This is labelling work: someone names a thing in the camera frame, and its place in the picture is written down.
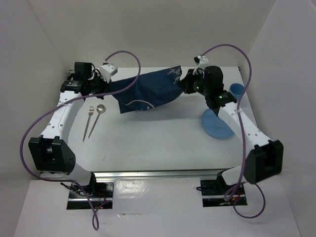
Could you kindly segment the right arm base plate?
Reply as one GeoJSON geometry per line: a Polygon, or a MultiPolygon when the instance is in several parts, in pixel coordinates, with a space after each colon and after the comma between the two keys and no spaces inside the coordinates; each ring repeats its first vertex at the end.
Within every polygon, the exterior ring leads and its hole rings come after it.
{"type": "Polygon", "coordinates": [[[230,186],[219,184],[216,180],[200,180],[200,186],[196,187],[202,195],[203,207],[222,207],[236,205],[247,205],[245,189],[243,184],[238,187],[236,194],[231,200],[225,201],[224,195],[230,186]]]}

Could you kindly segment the navy blue fish placemat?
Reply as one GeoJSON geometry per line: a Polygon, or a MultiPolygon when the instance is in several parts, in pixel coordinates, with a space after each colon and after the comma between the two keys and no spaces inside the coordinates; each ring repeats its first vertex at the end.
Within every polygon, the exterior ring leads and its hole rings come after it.
{"type": "Polygon", "coordinates": [[[131,88],[113,96],[120,113],[151,110],[174,101],[183,93],[178,85],[181,75],[180,66],[140,75],[131,88]]]}

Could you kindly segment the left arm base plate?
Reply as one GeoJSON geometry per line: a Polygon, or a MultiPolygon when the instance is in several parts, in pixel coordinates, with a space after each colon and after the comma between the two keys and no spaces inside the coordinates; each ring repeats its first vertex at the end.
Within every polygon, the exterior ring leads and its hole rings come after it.
{"type": "MultiPolygon", "coordinates": [[[[67,210],[82,210],[90,208],[87,198],[78,186],[74,184],[64,186],[69,190],[67,210]]],[[[113,208],[114,182],[97,183],[94,192],[86,192],[94,208],[113,208]]]]}

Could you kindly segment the light blue cup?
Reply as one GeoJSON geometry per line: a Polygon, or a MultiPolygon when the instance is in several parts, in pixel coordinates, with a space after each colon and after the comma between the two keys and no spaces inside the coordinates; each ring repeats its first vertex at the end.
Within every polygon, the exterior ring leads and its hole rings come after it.
{"type": "Polygon", "coordinates": [[[239,83],[233,83],[229,87],[229,92],[233,95],[233,97],[239,101],[242,93],[244,92],[244,86],[239,83]]]}

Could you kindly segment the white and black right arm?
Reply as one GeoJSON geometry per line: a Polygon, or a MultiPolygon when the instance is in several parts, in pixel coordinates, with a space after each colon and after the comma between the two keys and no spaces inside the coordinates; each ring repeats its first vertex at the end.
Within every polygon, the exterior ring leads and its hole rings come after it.
{"type": "Polygon", "coordinates": [[[215,182],[216,190],[222,194],[233,185],[248,182],[256,184],[282,171],[284,146],[273,141],[250,120],[238,107],[236,98],[224,89],[224,75],[217,66],[205,69],[189,69],[179,81],[186,94],[199,93],[204,96],[208,108],[229,126],[242,142],[242,163],[223,171],[215,182]]]}

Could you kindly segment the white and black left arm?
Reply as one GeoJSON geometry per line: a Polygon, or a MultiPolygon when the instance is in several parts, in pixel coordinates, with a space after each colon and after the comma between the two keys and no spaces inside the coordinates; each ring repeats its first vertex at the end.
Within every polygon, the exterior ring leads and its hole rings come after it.
{"type": "Polygon", "coordinates": [[[38,137],[29,139],[28,147],[38,171],[77,182],[80,191],[86,197],[92,197],[98,191],[96,178],[91,171],[77,164],[76,155],[68,145],[70,130],[85,99],[89,95],[103,98],[118,69],[107,62],[100,68],[86,62],[75,62],[74,66],[74,71],[61,85],[59,102],[50,112],[48,125],[38,137]]]}

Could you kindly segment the silver fork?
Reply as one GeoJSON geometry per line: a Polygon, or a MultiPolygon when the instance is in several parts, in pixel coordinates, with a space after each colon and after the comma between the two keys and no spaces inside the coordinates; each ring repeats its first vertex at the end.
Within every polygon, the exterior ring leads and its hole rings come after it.
{"type": "Polygon", "coordinates": [[[90,123],[90,119],[91,119],[93,114],[94,114],[94,106],[90,106],[89,107],[89,111],[88,111],[88,119],[87,119],[87,122],[86,122],[86,126],[85,126],[85,129],[84,129],[84,134],[83,134],[83,138],[82,138],[83,142],[85,141],[87,130],[88,130],[89,123],[90,123]]]}

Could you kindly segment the light blue plate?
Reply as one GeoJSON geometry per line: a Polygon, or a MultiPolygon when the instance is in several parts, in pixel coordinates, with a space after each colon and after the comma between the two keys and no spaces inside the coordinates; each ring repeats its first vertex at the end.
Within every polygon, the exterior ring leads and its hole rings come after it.
{"type": "Polygon", "coordinates": [[[205,110],[202,114],[201,124],[203,130],[215,139],[226,140],[234,136],[234,132],[229,126],[210,109],[205,110]]]}

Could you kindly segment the silver spoon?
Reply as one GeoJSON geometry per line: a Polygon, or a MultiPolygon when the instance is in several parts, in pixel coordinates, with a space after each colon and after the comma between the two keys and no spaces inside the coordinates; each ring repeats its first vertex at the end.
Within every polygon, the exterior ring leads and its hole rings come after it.
{"type": "Polygon", "coordinates": [[[106,111],[106,107],[105,107],[103,104],[99,104],[99,105],[97,106],[97,108],[96,108],[97,117],[96,117],[96,119],[95,119],[95,121],[94,121],[94,123],[93,123],[93,125],[92,125],[92,128],[91,128],[91,130],[90,130],[90,133],[89,133],[89,135],[88,135],[88,138],[90,138],[90,136],[92,135],[92,132],[93,132],[93,130],[94,130],[96,124],[97,124],[97,121],[98,121],[100,115],[103,114],[105,111],[106,111]]]}

